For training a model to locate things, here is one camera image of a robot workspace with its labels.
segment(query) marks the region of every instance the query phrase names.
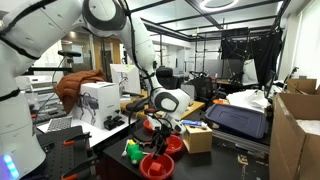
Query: brown jacket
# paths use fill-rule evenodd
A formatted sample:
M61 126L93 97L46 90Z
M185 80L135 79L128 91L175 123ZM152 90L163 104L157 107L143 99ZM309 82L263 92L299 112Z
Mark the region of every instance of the brown jacket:
M55 92L62 101L64 110L69 113L78 99L81 84L105 81L106 78L101 70L81 71L64 76Z

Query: ceiling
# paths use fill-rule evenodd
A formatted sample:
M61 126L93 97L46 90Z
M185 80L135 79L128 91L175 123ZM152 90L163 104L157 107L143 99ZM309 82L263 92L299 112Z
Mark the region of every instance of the ceiling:
M219 39L223 31L236 28L248 28L251 36L267 33L280 23L283 14L290 14L286 11L289 4L291 7L301 0L239 0L235 6L217 12L202 10L201 1L127 0L131 12L142 18L149 31L185 41L201 37ZM212 0L207 5L232 1Z

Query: blue light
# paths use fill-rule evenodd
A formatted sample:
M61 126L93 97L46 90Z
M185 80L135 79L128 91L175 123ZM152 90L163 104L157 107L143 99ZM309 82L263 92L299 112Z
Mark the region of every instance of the blue light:
M17 179L19 177L19 172L17 171L16 166L14 165L12 158L9 155L4 155L3 160L7 165L7 168L10 171L11 177Z
M16 169L13 163L7 164L8 169L13 170Z
M16 169L13 170L13 171L10 171L10 173L11 173L11 176L12 176L14 179L16 179L16 178L19 177L19 173L18 173L18 171L17 171Z
M12 162L12 159L11 159L11 157L10 157L9 155L3 156L3 160L4 160L4 162L5 162L6 164Z

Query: workbench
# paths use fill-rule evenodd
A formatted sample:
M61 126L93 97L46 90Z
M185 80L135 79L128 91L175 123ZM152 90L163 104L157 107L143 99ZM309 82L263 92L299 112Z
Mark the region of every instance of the workbench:
M143 139L150 138L151 133L141 128L136 134ZM113 179L143 179L138 166L131 164L128 157L121 157L126 140L131 135L116 144L106 148L106 174L108 180ZM154 149L143 148L143 151L154 152ZM245 157L248 165L238 158ZM269 167L266 162L257 159L241 149L237 149L228 141L213 137L211 152L189 154L185 147L172 156L175 161L175 169L172 180L268 180Z

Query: green object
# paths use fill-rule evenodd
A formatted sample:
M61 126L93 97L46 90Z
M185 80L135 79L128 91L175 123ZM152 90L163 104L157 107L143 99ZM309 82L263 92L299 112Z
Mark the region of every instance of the green object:
M139 150L138 144L128 145L127 153L132 164L139 164L143 158L143 153Z

